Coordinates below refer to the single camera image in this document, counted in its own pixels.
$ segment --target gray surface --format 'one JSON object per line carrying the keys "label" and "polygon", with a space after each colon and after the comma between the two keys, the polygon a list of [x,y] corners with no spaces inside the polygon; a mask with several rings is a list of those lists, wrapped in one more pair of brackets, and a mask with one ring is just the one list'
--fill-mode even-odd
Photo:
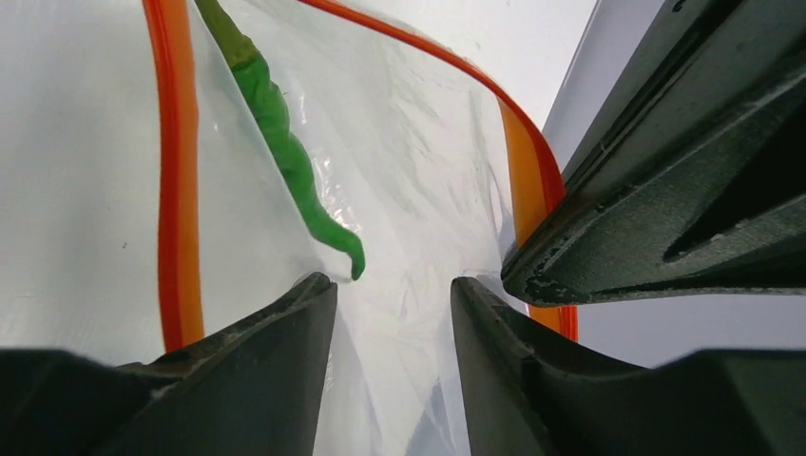
{"label": "gray surface", "polygon": [[[600,0],[548,116],[544,134],[561,167],[602,106],[662,0]],[[656,366],[706,347],[804,348],[806,298],[709,295],[580,308],[580,341]]]}

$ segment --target black plastic part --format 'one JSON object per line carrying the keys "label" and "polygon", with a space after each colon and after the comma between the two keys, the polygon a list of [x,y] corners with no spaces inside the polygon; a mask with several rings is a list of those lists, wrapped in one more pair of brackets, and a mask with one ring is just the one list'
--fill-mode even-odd
{"label": "black plastic part", "polygon": [[645,370],[451,287],[472,454],[806,454],[806,351],[701,351]]}
{"label": "black plastic part", "polygon": [[311,275],[150,365],[0,351],[0,454],[311,454],[335,316]]}
{"label": "black plastic part", "polygon": [[806,290],[806,2],[666,2],[502,273],[540,306]]}

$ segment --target green chili pepper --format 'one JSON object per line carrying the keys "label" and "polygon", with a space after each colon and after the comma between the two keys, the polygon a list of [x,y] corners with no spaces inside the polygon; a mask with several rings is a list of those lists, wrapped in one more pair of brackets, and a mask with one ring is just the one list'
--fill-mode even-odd
{"label": "green chili pepper", "polygon": [[319,202],[311,160],[291,133],[288,105],[271,80],[268,64],[252,40],[240,33],[218,0],[196,0],[196,5],[232,70],[308,231],[314,239],[350,256],[351,276],[357,280],[365,267],[361,239],[330,218]]}

